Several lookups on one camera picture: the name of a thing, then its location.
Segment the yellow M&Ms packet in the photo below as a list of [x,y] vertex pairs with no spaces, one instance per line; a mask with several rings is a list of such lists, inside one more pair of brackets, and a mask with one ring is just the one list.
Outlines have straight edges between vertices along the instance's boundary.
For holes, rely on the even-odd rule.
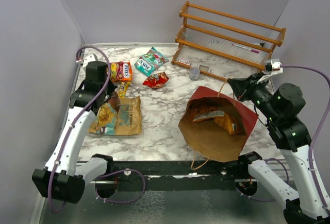
[[130,81],[122,81],[118,90],[119,98],[124,98],[126,96],[127,89],[130,85]]

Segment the red orange Fox's packet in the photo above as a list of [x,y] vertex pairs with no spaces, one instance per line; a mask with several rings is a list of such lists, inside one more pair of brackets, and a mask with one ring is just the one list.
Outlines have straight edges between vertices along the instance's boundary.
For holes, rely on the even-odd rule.
[[129,62],[114,62],[110,64],[111,81],[132,81],[133,71]]

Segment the gold chips bag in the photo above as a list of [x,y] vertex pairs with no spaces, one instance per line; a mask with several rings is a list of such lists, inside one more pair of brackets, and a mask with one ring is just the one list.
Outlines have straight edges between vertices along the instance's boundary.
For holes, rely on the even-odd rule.
[[120,102],[119,112],[116,112],[109,103],[102,105],[88,133],[115,136],[142,134],[140,97],[123,98]]

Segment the red paper bag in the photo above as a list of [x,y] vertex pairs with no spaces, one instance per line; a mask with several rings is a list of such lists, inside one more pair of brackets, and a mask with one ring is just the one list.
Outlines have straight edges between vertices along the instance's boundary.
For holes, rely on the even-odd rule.
[[[242,128],[229,134],[213,120],[192,123],[188,120],[190,106],[214,106],[233,116]],[[178,127],[186,144],[207,160],[230,162],[238,159],[258,120],[258,114],[221,91],[199,86],[189,99]]]

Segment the teal Fox's candy packet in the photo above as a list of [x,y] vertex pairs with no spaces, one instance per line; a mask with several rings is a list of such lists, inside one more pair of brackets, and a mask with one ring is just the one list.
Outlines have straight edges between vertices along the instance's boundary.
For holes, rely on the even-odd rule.
[[150,76],[152,72],[168,62],[168,58],[160,53],[155,47],[152,47],[146,54],[139,57],[135,62],[138,71],[146,76]]

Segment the small red chips packet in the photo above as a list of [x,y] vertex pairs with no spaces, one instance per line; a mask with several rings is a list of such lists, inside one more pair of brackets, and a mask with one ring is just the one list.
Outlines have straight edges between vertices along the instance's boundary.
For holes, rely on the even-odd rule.
[[167,83],[168,80],[169,77],[166,75],[165,72],[156,73],[148,76],[143,82],[143,85],[151,89],[159,89],[162,88]]

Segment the red snack packet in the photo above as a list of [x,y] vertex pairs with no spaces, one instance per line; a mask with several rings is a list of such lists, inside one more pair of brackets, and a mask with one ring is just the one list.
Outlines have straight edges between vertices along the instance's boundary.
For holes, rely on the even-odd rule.
[[120,102],[120,98],[116,92],[111,93],[111,96],[109,97],[108,102],[111,105],[111,107],[118,113],[120,110],[121,102]]

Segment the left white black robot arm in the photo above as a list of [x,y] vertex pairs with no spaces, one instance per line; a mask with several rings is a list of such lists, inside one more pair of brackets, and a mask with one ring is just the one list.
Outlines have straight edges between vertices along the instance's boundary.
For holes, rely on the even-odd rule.
[[96,120],[105,97],[115,91],[107,81],[108,65],[93,61],[86,66],[86,77],[70,96],[67,120],[59,141],[43,169],[35,169],[32,181],[42,197],[63,202],[77,203],[87,184],[100,177],[108,180],[113,176],[113,159],[95,154],[82,166],[77,159],[88,129]]

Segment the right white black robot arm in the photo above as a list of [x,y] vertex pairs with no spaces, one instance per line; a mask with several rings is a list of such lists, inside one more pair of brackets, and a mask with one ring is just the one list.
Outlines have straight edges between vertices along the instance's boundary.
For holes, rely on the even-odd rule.
[[267,130],[287,162],[295,188],[262,159],[239,163],[237,173],[242,178],[252,176],[262,184],[280,204],[287,223],[329,223],[328,195],[324,195],[326,202],[323,203],[319,193],[325,192],[325,188],[321,183],[315,184],[312,176],[316,170],[308,155],[311,137],[306,125],[297,117],[306,104],[303,93],[299,86],[283,83],[271,94],[264,76],[260,72],[227,82],[238,101],[251,101],[267,118]]

